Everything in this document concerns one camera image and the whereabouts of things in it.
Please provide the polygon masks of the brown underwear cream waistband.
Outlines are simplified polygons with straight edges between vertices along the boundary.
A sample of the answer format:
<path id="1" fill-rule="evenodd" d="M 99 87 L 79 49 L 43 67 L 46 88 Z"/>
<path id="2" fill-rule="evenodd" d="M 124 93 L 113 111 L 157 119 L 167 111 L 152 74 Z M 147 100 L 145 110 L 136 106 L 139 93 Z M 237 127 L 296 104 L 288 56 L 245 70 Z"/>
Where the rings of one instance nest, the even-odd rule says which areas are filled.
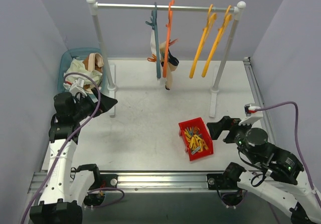
<path id="1" fill-rule="evenodd" d="M 85 69 L 92 72 L 96 70 L 100 73 L 103 72 L 103 58 L 100 53 L 90 53 L 86 59 L 83 60 Z"/>

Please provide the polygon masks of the yellow hanger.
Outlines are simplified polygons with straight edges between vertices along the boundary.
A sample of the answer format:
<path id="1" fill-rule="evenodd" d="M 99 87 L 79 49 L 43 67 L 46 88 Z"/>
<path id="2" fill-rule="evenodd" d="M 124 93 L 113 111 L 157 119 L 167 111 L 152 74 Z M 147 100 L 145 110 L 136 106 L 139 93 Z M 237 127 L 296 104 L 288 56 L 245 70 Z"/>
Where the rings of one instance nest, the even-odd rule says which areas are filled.
<path id="1" fill-rule="evenodd" d="M 212 58 L 216 52 L 216 49 L 229 25 L 229 23 L 232 21 L 233 19 L 233 16 L 231 13 L 229 13 L 229 11 L 231 10 L 231 5 L 229 5 L 225 11 L 225 14 L 224 14 L 224 19 L 223 19 L 223 23 L 221 25 L 221 27 L 218 29 L 218 34 L 215 38 L 215 41 L 213 43 L 213 46 L 211 48 L 211 51 L 209 53 L 209 56 L 206 60 L 206 63 L 205 63 L 205 66 L 203 68 L 203 71 L 202 71 L 202 77 L 205 77 L 207 72 L 208 72 L 208 68 L 209 68 L 209 65 L 210 65 L 210 62 L 212 61 Z M 213 13 L 212 15 L 210 15 L 210 12 L 208 12 L 208 17 L 207 17 L 207 25 L 205 27 L 205 38 L 203 40 L 203 43 L 205 43 L 214 23 L 215 23 L 215 20 L 217 19 L 217 16 L 216 16 L 216 13 Z"/>
<path id="2" fill-rule="evenodd" d="M 193 64 L 191 66 L 191 70 L 190 70 L 190 74 L 189 74 L 189 78 L 192 79 L 194 77 L 194 73 L 196 70 L 196 66 L 197 66 L 197 62 L 199 60 L 200 54 L 203 50 L 204 44 L 208 38 L 208 35 L 211 32 L 211 29 L 217 19 L 217 14 L 216 13 L 211 13 L 212 12 L 212 8 L 213 8 L 213 4 L 210 5 L 209 9 L 208 9 L 208 13 L 207 13 L 207 21 L 206 21 L 206 25 L 203 28 L 203 33 L 200 39 L 200 42 L 198 44 L 198 48 L 193 60 Z"/>

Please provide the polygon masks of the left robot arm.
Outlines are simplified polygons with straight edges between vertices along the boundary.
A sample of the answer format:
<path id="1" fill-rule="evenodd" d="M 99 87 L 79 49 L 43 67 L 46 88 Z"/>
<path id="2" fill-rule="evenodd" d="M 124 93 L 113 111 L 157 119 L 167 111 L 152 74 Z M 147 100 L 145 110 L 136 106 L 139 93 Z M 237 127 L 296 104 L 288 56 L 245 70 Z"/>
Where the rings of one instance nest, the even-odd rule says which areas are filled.
<path id="1" fill-rule="evenodd" d="M 33 223 L 82 223 L 82 204 L 87 191 L 101 185 L 96 164 L 78 166 L 74 180 L 70 177 L 81 121 L 95 118 L 118 103 L 116 99 L 99 93 L 96 88 L 92 92 L 97 102 L 81 91 L 54 96 L 56 113 L 49 130 L 49 168 L 39 190 L 39 203 L 30 209 Z"/>

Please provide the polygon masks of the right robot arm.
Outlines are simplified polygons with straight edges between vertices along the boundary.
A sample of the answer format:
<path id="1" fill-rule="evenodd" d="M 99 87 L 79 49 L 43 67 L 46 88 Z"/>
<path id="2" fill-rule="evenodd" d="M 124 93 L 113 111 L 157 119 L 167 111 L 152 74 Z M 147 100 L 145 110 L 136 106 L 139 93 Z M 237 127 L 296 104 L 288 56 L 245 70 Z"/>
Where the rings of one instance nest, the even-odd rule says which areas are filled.
<path id="1" fill-rule="evenodd" d="M 320 223 L 320 192 L 308 182 L 301 161 L 291 152 L 268 141 L 264 129 L 243 124 L 238 118 L 222 117 L 207 123 L 212 140 L 223 131 L 227 144 L 236 144 L 246 165 L 258 174 L 231 162 L 222 174 L 225 189 L 246 190 L 264 199 L 290 217 L 292 223 Z"/>

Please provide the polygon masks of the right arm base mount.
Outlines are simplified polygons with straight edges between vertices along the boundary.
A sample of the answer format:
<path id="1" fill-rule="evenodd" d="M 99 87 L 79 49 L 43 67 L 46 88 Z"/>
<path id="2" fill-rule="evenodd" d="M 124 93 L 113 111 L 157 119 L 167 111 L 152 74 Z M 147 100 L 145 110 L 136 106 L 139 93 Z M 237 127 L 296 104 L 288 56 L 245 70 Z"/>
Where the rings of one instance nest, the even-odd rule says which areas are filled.
<path id="1" fill-rule="evenodd" d="M 228 177 L 223 173 L 210 173 L 206 175 L 209 190 L 232 190 L 236 191 L 240 188 L 237 185 L 237 179 Z"/>

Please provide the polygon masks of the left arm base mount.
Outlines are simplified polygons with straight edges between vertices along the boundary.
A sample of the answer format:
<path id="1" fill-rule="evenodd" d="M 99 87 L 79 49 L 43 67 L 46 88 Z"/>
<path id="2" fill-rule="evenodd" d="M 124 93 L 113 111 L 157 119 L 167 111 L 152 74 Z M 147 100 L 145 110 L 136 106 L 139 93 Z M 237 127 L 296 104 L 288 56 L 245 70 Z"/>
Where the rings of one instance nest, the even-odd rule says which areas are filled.
<path id="1" fill-rule="evenodd" d="M 88 190 L 104 188 L 104 187 L 110 187 L 110 188 L 117 187 L 118 175 L 115 173 L 101 174 L 98 180 L 95 179 L 93 174 L 92 176 L 94 178 L 94 181 L 90 185 Z"/>

